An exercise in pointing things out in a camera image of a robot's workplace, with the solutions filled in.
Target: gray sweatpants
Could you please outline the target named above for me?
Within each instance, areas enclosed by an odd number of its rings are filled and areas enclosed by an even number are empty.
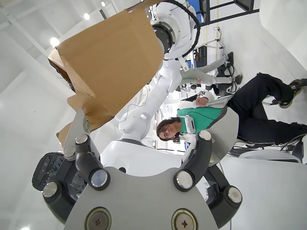
[[[207,74],[208,72],[225,64],[225,62],[226,58],[223,57],[210,65],[201,68],[189,68],[188,71],[180,70],[182,76],[181,84],[194,83],[197,79],[200,79],[206,85],[231,83],[231,77],[215,77]]]

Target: cardboard box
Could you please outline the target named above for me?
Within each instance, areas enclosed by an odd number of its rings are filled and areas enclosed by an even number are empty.
[[[51,51],[49,60],[63,77],[67,73],[76,92],[68,104],[83,108],[91,130],[112,119],[157,72],[164,54],[145,9],[161,1],[138,3]],[[62,145],[69,127],[57,133]]]

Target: gray metal plate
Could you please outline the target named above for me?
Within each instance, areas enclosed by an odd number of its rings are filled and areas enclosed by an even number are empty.
[[[149,177],[131,176],[113,167],[105,170],[110,173],[110,185],[104,191],[95,191],[88,185],[72,209],[64,230],[83,230],[87,214],[95,207],[104,207],[110,212],[111,230],[172,229],[173,213],[180,208],[196,216],[199,230],[218,229],[196,187],[187,193],[175,188],[173,176],[177,168]]]

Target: teal shirt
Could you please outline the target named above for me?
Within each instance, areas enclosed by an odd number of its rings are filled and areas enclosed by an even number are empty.
[[[177,116],[189,115],[194,119],[195,133],[197,134],[201,130],[205,130],[218,116],[221,114],[223,108],[213,108],[213,107],[197,107],[197,108],[187,108],[178,109]],[[180,118],[182,122],[182,127],[180,132],[187,133],[187,128],[185,126],[184,118]]]

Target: white vr headset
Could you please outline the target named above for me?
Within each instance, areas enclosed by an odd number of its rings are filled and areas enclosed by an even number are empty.
[[[194,124],[194,118],[192,118],[189,115],[179,116],[179,117],[184,118],[184,123],[185,123],[185,127],[187,128],[187,133],[194,134],[196,131],[195,124]]]

